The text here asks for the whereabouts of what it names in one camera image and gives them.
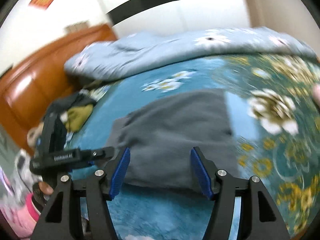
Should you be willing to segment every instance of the dark clothing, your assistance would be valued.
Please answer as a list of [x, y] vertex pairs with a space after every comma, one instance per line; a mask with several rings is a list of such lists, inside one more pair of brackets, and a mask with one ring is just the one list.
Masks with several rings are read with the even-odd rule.
[[117, 119], [107, 146], [130, 148], [125, 182], [137, 186], [199, 192], [190, 164], [195, 146], [218, 168], [238, 177], [236, 149], [220, 89], [169, 96]]
[[62, 114], [63, 112], [67, 111], [68, 109], [74, 106], [87, 106], [89, 104], [95, 106], [97, 104], [97, 101], [95, 101], [87, 95], [76, 92], [70, 96], [54, 100], [48, 106], [43, 119], [45, 119], [45, 117], [51, 113]]

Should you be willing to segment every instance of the yellow flower pattern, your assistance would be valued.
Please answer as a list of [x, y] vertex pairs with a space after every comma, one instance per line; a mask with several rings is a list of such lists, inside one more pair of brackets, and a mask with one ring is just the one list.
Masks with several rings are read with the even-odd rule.
[[273, 164], [268, 158], [255, 160], [252, 164], [253, 173], [260, 178], [266, 178], [272, 171]]
[[[320, 114], [312, 99], [320, 68], [298, 56], [219, 58], [227, 63], [212, 71], [212, 79], [247, 102], [247, 115], [259, 127], [255, 139], [245, 138], [245, 132], [236, 137], [239, 170], [271, 185], [270, 194], [295, 235], [310, 224], [320, 206]], [[291, 122], [276, 127], [268, 107], [272, 114], [289, 114]]]
[[279, 186], [276, 204], [278, 206], [287, 204], [290, 212], [296, 212], [293, 231], [299, 233], [307, 225], [310, 209], [312, 208], [316, 195], [320, 192], [320, 175], [315, 175], [311, 180], [311, 185], [305, 189], [297, 183], [285, 182]]

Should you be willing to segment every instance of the black mount bracket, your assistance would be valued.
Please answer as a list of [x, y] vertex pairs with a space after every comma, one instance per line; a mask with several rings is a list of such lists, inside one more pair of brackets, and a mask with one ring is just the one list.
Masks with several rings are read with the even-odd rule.
[[[118, 240], [106, 200], [117, 195], [110, 193], [110, 186], [125, 151], [122, 149], [116, 159], [87, 179], [72, 181], [68, 174], [59, 173], [57, 187], [44, 207], [31, 240], [83, 239], [81, 196], [87, 198], [92, 239]], [[228, 240], [236, 196], [242, 197], [237, 240], [290, 239], [276, 204], [257, 176], [248, 180], [234, 178], [227, 171], [218, 170], [198, 147], [192, 149], [190, 157], [204, 195], [215, 201], [203, 240]]]
[[52, 188], [57, 186], [56, 176], [59, 173], [90, 167], [98, 160], [108, 160], [114, 156], [113, 147], [96, 150], [80, 150], [79, 148], [34, 156], [30, 160], [30, 171], [41, 175]]

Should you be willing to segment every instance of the blue gripper pad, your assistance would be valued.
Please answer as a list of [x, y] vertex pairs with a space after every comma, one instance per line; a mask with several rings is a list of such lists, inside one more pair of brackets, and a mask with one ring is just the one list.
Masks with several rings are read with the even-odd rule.
[[190, 153], [191, 166], [198, 178], [199, 185], [201, 187], [202, 193], [208, 198], [212, 199], [213, 192], [211, 189], [211, 179], [200, 160], [200, 157], [196, 150], [192, 149]]
[[115, 196], [117, 196], [120, 193], [120, 189], [124, 181], [124, 176], [127, 173], [129, 163], [130, 150], [129, 148], [126, 148], [111, 178], [111, 185], [109, 191], [109, 196], [111, 199], [114, 199]]

